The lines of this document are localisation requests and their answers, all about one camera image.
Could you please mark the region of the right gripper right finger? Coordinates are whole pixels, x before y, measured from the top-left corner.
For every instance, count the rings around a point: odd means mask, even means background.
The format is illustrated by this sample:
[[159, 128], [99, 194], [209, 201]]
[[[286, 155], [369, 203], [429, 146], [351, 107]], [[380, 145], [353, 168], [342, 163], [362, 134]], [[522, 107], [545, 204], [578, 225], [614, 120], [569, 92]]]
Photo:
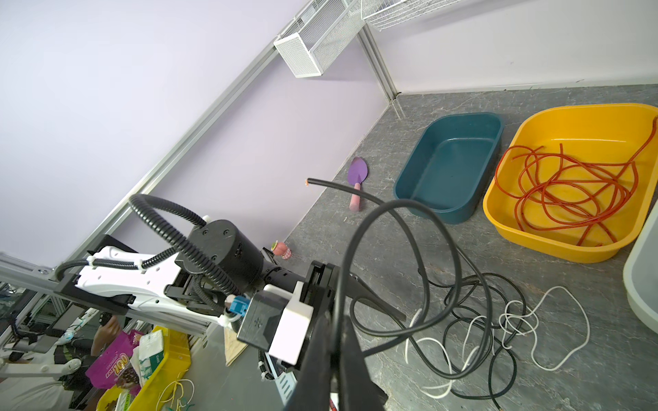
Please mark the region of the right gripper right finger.
[[339, 409], [384, 410], [353, 328], [344, 328], [339, 352]]

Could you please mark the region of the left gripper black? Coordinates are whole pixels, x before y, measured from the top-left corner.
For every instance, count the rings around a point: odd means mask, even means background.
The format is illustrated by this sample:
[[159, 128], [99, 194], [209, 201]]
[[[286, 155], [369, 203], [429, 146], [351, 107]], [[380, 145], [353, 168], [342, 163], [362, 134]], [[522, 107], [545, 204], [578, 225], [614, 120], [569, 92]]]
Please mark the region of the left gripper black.
[[[305, 278], [305, 304], [313, 308], [311, 324], [325, 313], [332, 313], [341, 268], [329, 263], [311, 262]], [[396, 320], [406, 321], [406, 315], [378, 296], [363, 279], [349, 275], [349, 298], [381, 313], [390, 313]]]

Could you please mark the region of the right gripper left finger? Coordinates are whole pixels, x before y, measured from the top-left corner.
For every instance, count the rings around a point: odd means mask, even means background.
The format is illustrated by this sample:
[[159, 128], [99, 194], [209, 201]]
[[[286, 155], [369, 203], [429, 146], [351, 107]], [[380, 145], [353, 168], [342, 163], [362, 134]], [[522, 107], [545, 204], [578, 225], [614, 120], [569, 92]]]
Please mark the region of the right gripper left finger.
[[295, 390], [284, 410], [328, 411], [330, 409], [331, 342], [331, 320], [328, 314], [324, 314], [315, 324]]

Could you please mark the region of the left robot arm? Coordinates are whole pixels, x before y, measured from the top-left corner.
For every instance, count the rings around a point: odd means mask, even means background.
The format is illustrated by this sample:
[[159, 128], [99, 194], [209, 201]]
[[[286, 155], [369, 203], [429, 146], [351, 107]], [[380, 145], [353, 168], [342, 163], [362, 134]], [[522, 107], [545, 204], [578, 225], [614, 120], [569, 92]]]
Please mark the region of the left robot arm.
[[306, 276], [278, 265], [232, 222], [210, 221], [152, 195], [134, 195], [132, 211], [170, 248], [155, 255], [111, 241], [55, 270], [62, 289], [98, 308], [129, 308], [188, 321], [235, 320], [236, 331], [308, 334], [332, 308], [340, 269], [314, 264]]

